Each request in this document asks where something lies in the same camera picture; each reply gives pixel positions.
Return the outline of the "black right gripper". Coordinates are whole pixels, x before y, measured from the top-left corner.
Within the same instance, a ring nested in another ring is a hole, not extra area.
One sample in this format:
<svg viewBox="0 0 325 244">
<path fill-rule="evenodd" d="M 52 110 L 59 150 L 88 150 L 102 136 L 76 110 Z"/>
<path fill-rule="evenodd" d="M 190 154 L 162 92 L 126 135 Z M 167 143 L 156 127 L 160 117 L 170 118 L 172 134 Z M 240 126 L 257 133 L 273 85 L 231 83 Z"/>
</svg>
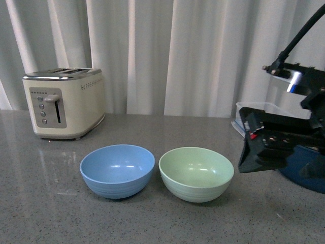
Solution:
<svg viewBox="0 0 325 244">
<path fill-rule="evenodd" d="M 324 136 L 324 71 L 315 70 L 319 87 L 305 96 L 301 107 L 310 110 L 309 124 L 316 130 L 314 137 Z M 286 167 L 286 159 L 294 153 L 295 142 L 290 134 L 297 134 L 300 119 L 275 114 L 252 113 L 242 120 L 246 127 L 244 148 L 239 161 L 239 172 L 249 173 Z M 309 147 L 317 148 L 324 155 L 324 142 Z"/>
</svg>

